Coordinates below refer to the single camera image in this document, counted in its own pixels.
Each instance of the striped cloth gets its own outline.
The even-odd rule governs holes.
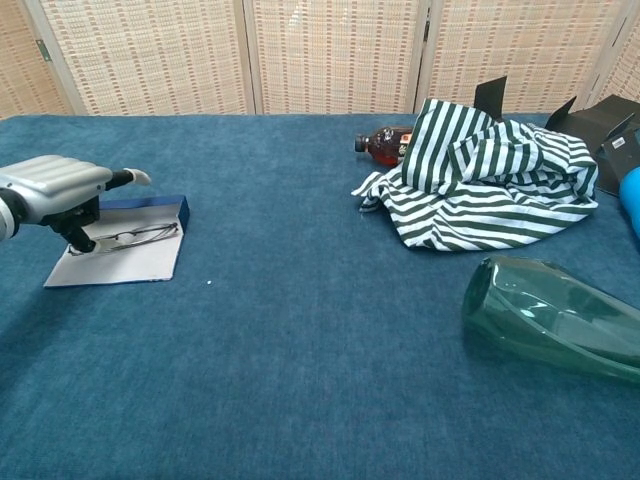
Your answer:
[[[527,245],[582,220],[596,162],[582,140],[427,100],[402,164],[352,192],[384,205],[408,247],[494,250]]]

